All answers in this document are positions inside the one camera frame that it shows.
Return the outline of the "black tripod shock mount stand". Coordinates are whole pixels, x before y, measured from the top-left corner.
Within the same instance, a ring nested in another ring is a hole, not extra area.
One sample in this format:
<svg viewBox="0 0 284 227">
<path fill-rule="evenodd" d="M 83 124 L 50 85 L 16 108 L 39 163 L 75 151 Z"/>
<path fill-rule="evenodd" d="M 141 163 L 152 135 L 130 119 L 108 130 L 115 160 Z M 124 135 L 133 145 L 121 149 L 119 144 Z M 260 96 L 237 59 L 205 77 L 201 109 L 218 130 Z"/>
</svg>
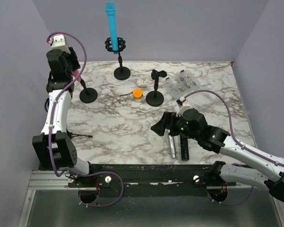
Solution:
<svg viewBox="0 0 284 227">
<path fill-rule="evenodd" d="M 46 112 L 48 112 L 48 110 L 49 110 L 49 102 L 50 102 L 49 98 L 47 98 L 44 102 L 44 109 L 45 109 Z M 93 138 L 92 135 L 77 134 L 77 133 L 70 132 L 68 129 L 66 129 L 66 133 L 67 133 L 67 135 L 70 139 L 73 139 L 75 137 Z"/>
</svg>

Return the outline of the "black speckled microphone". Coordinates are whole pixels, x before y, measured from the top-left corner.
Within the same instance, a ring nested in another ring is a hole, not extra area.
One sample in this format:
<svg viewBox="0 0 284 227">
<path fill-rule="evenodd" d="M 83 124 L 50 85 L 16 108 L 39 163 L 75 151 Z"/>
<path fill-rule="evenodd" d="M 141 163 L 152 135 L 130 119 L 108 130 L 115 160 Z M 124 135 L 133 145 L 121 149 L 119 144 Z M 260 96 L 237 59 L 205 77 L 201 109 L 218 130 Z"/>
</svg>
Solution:
<svg viewBox="0 0 284 227">
<path fill-rule="evenodd" d="M 187 137 L 180 135 L 180 149 L 181 149 L 181 160 L 188 161 L 189 158 L 189 147 Z"/>
</svg>

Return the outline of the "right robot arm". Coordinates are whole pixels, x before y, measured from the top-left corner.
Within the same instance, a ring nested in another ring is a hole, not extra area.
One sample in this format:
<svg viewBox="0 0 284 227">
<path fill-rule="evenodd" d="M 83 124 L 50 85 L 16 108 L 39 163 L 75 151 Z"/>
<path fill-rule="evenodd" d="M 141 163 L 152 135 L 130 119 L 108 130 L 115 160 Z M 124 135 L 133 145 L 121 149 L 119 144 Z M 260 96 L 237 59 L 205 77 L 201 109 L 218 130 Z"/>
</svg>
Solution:
<svg viewBox="0 0 284 227">
<path fill-rule="evenodd" d="M 284 158 L 270 155 L 233 138 L 221 128 L 207 123 L 205 116 L 196 109 L 185 110 L 182 115 L 164 112 L 151 130 L 163 136 L 168 130 L 171 136 L 182 135 L 197 141 L 205 150 L 234 158 L 248 167 L 222 164 L 210 171 L 209 182 L 237 182 L 267 190 L 274 198 L 284 202 Z"/>
</svg>

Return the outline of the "silver microphone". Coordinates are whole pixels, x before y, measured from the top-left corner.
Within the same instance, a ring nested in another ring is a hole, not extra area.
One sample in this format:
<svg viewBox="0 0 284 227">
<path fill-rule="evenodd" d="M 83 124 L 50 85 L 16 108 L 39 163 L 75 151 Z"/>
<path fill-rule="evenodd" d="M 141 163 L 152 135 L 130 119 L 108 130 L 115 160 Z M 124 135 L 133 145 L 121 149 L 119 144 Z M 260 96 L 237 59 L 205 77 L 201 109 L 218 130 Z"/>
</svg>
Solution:
<svg viewBox="0 0 284 227">
<path fill-rule="evenodd" d="M 175 145 L 175 140 L 174 137 L 168 135 L 167 136 L 168 139 L 168 145 L 169 145 L 169 149 L 171 152 L 171 158 L 176 158 L 176 145 Z"/>
</svg>

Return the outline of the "black round base clip stand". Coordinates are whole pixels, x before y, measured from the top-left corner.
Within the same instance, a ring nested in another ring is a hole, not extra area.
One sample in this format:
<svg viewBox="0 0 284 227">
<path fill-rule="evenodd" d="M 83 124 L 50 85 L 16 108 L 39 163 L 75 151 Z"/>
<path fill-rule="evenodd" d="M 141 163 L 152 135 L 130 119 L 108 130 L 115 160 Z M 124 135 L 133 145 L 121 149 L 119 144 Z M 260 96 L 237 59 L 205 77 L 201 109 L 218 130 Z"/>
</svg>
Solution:
<svg viewBox="0 0 284 227">
<path fill-rule="evenodd" d="M 156 71 L 152 70 L 151 78 L 154 80 L 154 90 L 149 92 L 146 96 L 146 103 L 150 106 L 157 107 L 163 104 L 164 96 L 158 91 L 159 88 L 159 78 L 165 78 L 167 76 L 166 71 Z"/>
</svg>

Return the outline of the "black clip stand for pink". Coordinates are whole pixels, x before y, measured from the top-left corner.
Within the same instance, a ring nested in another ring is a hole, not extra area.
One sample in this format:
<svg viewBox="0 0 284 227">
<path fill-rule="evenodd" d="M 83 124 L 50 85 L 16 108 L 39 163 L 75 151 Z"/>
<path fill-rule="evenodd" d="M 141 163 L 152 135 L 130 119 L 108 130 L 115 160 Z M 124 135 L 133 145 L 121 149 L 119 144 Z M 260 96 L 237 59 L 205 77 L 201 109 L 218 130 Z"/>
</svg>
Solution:
<svg viewBox="0 0 284 227">
<path fill-rule="evenodd" d="M 87 63 L 87 53 L 86 53 L 85 48 L 83 48 L 83 54 L 84 54 L 83 66 L 79 72 L 79 75 L 77 77 L 74 77 L 74 80 L 79 81 L 81 86 L 83 87 L 79 95 L 80 101 L 83 103 L 89 104 L 89 103 L 94 102 L 97 99 L 98 93 L 95 89 L 91 87 L 87 87 L 85 80 L 81 76 L 81 74 L 84 72 L 84 69 Z"/>
</svg>

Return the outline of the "blue microphone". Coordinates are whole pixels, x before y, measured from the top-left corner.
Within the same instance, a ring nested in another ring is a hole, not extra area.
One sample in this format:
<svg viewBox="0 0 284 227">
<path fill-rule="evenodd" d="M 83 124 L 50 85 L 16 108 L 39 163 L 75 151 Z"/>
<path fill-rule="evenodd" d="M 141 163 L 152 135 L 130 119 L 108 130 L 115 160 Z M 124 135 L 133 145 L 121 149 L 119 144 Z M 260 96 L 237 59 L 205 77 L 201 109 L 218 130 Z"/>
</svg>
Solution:
<svg viewBox="0 0 284 227">
<path fill-rule="evenodd" d="M 114 54 L 118 54 L 118 39 L 117 39 L 117 29 L 116 29 L 116 20 L 115 20 L 115 3 L 107 2 L 105 9 L 108 18 L 112 50 Z"/>
</svg>

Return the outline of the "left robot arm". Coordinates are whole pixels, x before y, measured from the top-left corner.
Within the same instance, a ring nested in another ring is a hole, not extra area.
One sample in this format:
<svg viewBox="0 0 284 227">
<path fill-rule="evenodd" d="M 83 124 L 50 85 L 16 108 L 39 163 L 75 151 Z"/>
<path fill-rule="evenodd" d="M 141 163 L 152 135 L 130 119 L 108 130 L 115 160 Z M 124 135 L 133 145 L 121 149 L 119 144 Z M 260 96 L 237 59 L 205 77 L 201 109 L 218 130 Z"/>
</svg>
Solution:
<svg viewBox="0 0 284 227">
<path fill-rule="evenodd" d="M 76 148 L 67 134 L 67 113 L 74 91 L 73 73 L 80 68 L 72 47 L 52 48 L 46 54 L 50 75 L 46 85 L 48 92 L 47 117 L 40 135 L 32 138 L 32 145 L 44 170 L 69 171 L 80 175 L 79 181 L 86 187 L 95 183 L 90 164 L 78 158 Z"/>
</svg>

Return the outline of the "pink microphone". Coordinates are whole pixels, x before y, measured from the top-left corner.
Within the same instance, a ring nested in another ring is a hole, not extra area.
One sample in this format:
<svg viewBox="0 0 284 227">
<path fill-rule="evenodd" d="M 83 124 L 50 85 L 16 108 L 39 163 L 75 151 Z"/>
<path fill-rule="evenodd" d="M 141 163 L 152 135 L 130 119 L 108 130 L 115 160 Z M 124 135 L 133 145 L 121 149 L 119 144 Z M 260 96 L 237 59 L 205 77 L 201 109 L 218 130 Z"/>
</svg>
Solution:
<svg viewBox="0 0 284 227">
<path fill-rule="evenodd" d="M 79 75 L 79 71 L 78 70 L 72 71 L 72 73 L 73 73 L 74 77 L 77 77 Z"/>
</svg>

